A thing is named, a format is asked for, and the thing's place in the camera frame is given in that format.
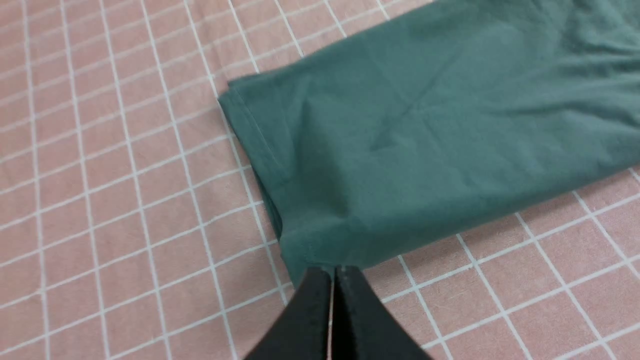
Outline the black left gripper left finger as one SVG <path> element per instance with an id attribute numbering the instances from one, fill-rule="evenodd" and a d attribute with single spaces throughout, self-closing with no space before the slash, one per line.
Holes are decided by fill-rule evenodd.
<path id="1" fill-rule="evenodd" d="M 288 305 L 245 357 L 247 360 L 326 360 L 332 291 L 330 275 L 306 269 Z"/>

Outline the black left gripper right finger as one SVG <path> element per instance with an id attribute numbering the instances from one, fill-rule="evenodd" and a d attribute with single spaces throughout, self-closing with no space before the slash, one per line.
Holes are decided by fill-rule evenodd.
<path id="1" fill-rule="evenodd" d="M 333 360 L 431 360 L 395 320 L 362 271 L 353 266 L 334 270 Z"/>

